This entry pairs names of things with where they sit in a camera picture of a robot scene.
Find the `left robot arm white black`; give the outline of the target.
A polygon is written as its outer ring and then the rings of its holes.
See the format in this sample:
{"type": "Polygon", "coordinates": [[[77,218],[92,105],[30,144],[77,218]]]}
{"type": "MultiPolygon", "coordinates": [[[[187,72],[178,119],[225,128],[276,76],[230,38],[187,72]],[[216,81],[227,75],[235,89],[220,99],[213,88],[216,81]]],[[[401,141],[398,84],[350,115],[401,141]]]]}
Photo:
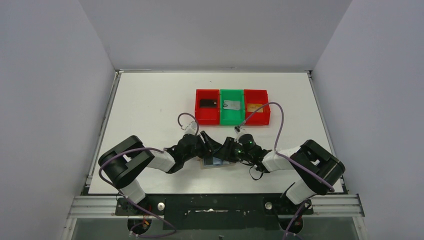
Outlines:
{"type": "Polygon", "coordinates": [[[131,135],[97,161],[100,178],[126,197],[133,212],[143,213],[148,207],[147,194],[136,178],[145,168],[173,174],[193,158],[211,157],[223,145],[213,140],[205,131],[200,135],[186,133],[173,145],[163,150],[145,147],[135,135],[131,135]]]}

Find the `beige card holder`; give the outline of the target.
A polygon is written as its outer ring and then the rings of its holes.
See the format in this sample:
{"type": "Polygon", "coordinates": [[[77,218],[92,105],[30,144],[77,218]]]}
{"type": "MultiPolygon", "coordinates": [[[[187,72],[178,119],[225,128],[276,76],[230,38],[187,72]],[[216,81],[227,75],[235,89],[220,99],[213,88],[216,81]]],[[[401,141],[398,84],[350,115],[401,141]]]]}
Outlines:
{"type": "Polygon", "coordinates": [[[222,160],[220,158],[216,158],[216,157],[213,157],[213,156],[199,159],[199,162],[200,162],[200,168],[202,170],[213,169],[213,168],[221,168],[221,167],[230,167],[230,166],[234,166],[236,164],[235,162],[222,160]]]}

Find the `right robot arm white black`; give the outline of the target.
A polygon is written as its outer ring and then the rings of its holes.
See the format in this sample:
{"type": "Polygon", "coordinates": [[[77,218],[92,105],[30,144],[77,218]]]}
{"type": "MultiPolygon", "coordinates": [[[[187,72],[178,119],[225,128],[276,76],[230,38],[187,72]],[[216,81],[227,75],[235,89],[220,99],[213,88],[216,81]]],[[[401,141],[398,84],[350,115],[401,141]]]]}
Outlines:
{"type": "Polygon", "coordinates": [[[295,148],[264,149],[249,133],[237,139],[227,137],[224,144],[213,151],[215,158],[229,162],[247,162],[261,173],[294,170],[300,180],[283,193],[282,209],[295,213],[301,203],[315,195],[325,196],[334,191],[334,184],[346,171],[344,164],[312,139],[295,148]]]}

